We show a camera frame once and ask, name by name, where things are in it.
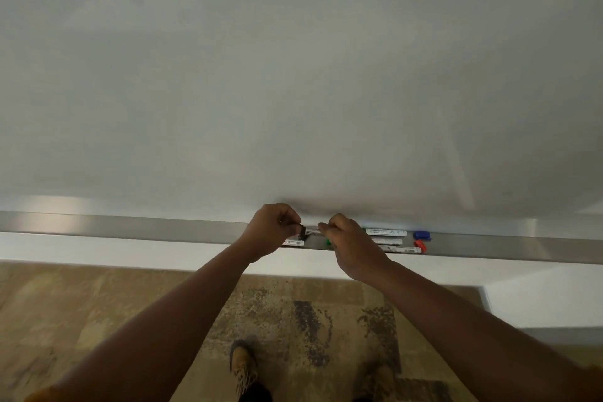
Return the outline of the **person's right hand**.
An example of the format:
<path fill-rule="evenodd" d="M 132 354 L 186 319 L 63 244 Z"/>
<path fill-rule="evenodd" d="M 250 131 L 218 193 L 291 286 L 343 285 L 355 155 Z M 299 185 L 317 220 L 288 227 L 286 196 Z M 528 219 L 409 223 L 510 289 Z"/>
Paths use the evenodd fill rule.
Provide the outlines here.
<path fill-rule="evenodd" d="M 351 237 L 344 247 L 334 247 L 339 267 L 354 280 L 377 287 L 387 274 L 390 259 L 371 241 L 360 225 L 351 219 Z"/>

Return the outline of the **person's left hand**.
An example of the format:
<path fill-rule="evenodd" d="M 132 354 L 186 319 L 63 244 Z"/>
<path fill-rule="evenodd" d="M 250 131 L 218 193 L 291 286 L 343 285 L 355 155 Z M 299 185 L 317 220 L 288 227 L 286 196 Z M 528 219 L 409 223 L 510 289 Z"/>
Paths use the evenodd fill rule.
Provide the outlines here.
<path fill-rule="evenodd" d="M 285 240 L 280 233 L 273 204 L 265 204 L 253 215 L 236 244 L 243 248 L 248 262 L 253 263 L 275 252 Z"/>

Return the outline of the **person's right forearm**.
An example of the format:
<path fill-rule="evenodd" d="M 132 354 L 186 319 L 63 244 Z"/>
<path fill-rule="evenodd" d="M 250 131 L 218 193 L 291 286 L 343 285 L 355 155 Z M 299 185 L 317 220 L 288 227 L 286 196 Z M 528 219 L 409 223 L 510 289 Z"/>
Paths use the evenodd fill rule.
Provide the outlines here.
<path fill-rule="evenodd" d="M 385 261 L 363 282 L 383 293 L 481 402 L 603 402 L 583 368 L 456 293 Z"/>

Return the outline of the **person's left forearm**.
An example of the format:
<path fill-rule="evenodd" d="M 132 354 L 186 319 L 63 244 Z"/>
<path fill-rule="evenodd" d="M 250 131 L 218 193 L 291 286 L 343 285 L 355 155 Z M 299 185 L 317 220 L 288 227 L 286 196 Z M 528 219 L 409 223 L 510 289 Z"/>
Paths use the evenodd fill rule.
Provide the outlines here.
<path fill-rule="evenodd" d="M 169 402 L 258 246 L 239 239 L 127 321 L 46 391 L 45 402 Z"/>

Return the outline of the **blue cap whiteboard marker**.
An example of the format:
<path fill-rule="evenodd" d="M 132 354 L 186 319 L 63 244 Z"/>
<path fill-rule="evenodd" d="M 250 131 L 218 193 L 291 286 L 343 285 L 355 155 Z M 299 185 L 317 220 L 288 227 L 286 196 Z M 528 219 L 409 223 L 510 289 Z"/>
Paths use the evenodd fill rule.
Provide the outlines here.
<path fill-rule="evenodd" d="M 403 238 L 409 235 L 409 231 L 398 229 L 365 228 L 364 230 L 369 236 L 373 237 Z M 429 231 L 411 231 L 410 234 L 415 240 L 432 240 Z"/>

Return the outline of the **red cap whiteboard marker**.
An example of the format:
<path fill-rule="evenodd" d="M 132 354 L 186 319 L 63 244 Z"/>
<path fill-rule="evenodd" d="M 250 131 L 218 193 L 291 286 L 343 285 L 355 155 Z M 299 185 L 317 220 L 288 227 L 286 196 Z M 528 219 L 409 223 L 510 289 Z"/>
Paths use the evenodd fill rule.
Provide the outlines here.
<path fill-rule="evenodd" d="M 405 253 L 405 254 L 425 254 L 427 253 L 427 247 L 425 244 L 416 240 L 412 246 L 379 246 L 385 253 Z"/>

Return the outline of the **large white whiteboard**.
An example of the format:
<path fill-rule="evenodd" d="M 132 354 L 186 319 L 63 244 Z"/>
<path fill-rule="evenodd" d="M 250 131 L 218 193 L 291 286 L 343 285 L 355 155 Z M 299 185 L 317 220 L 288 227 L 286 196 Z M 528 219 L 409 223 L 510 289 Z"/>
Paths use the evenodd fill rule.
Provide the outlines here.
<path fill-rule="evenodd" d="M 0 208 L 603 215 L 603 0 L 0 0 Z"/>

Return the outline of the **aluminium marker tray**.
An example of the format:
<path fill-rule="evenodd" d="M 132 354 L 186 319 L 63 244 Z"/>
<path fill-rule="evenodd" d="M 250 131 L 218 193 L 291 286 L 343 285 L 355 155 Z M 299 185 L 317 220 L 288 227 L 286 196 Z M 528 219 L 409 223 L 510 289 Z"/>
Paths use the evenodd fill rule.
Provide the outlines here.
<path fill-rule="evenodd" d="M 230 244 L 246 223 L 115 215 L 70 215 L 0 211 L 0 232 L 151 240 L 178 243 Z M 426 255 L 497 260 L 597 264 L 603 266 L 603 240 L 480 236 L 408 231 L 403 246 L 414 243 Z"/>

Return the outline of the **tan left shoe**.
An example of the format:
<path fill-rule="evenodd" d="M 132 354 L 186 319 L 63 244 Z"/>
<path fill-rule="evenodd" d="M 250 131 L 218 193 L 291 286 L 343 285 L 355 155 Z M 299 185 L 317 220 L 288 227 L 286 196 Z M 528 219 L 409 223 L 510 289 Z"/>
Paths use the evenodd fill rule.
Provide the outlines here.
<path fill-rule="evenodd" d="M 245 340 L 237 339 L 229 356 L 230 374 L 236 380 L 236 396 L 241 398 L 255 383 L 259 383 L 259 368 L 253 349 Z"/>

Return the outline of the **tan shoe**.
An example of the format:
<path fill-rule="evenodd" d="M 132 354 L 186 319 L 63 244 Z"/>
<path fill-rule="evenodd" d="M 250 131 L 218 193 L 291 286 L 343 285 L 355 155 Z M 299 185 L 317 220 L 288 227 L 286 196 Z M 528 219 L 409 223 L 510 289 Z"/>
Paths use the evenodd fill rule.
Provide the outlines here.
<path fill-rule="evenodd" d="M 364 365 L 355 381 L 352 402 L 397 402 L 391 367 L 379 361 Z"/>
<path fill-rule="evenodd" d="M 259 368 L 253 349 L 245 340 L 237 339 L 229 356 L 230 374 L 236 380 L 236 396 L 241 398 L 255 383 L 259 383 Z"/>

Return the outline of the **tan right shoe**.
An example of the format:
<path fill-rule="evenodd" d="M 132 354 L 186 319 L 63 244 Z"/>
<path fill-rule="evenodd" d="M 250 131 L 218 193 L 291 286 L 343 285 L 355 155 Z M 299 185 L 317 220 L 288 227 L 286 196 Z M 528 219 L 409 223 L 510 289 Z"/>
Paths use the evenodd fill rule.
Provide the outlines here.
<path fill-rule="evenodd" d="M 397 402 L 391 367 L 379 361 L 364 365 L 355 381 L 352 402 Z"/>

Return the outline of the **dark trousers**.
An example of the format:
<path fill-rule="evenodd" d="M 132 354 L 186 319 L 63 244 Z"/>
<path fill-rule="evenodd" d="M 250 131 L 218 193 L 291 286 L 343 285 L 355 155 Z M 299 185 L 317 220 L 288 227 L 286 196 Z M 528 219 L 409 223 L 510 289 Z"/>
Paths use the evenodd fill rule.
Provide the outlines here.
<path fill-rule="evenodd" d="M 271 392 L 260 382 L 252 383 L 242 395 L 239 396 L 237 402 L 273 402 Z M 358 397 L 351 402 L 375 402 L 369 397 Z"/>

